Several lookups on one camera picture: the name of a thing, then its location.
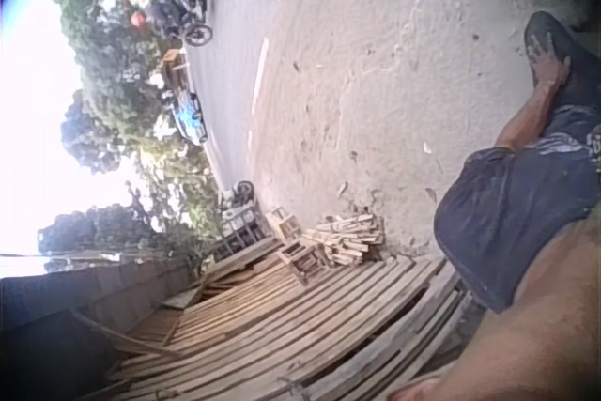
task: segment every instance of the red helmet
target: red helmet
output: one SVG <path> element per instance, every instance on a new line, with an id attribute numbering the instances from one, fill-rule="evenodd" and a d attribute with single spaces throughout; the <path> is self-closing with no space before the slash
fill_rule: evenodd
<path id="1" fill-rule="evenodd" d="M 146 21 L 146 16 L 140 11 L 136 11 L 131 15 L 131 25 L 134 27 L 141 27 Z"/>

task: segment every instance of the road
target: road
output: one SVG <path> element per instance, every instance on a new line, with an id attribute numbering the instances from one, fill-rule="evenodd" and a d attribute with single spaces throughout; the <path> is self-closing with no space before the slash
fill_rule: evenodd
<path id="1" fill-rule="evenodd" d="M 407 254 L 436 251 L 437 203 L 466 157 L 494 143 L 531 94 L 521 38 L 529 16 L 547 9 L 576 23 L 590 6 L 212 3 L 215 38 L 190 58 L 222 183 L 249 178 L 264 208 L 285 207 L 305 227 L 368 206 L 385 217 L 389 243 Z"/>
<path id="2" fill-rule="evenodd" d="M 207 152 L 223 189 L 249 176 L 246 156 L 255 75 L 277 1 L 209 1 L 213 41 L 187 51 L 208 126 Z"/>

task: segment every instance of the hand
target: hand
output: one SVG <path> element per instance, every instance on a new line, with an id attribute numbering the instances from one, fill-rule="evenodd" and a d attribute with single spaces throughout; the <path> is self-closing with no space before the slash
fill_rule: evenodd
<path id="1" fill-rule="evenodd" d="M 559 88 L 567 82 L 572 61 L 569 56 L 563 62 L 557 58 L 550 32 L 547 33 L 546 51 L 536 36 L 532 35 L 532 46 L 528 46 L 528 57 L 539 85 Z"/>

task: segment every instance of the sky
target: sky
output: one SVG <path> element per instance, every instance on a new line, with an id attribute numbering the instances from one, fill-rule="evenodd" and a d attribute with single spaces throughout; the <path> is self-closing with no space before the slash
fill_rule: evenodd
<path id="1" fill-rule="evenodd" d="M 92 176 L 62 147 L 60 124 L 80 71 L 53 0 L 6 0 L 0 60 L 0 237 L 5 254 L 36 254 L 59 213 L 129 204 L 131 169 Z"/>

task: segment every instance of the person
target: person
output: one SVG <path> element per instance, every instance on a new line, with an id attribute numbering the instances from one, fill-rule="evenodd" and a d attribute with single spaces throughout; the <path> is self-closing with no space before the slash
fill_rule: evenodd
<path id="1" fill-rule="evenodd" d="M 437 209 L 440 249 L 490 313 L 413 398 L 599 399 L 601 60 L 550 14 L 526 30 L 533 94 Z"/>

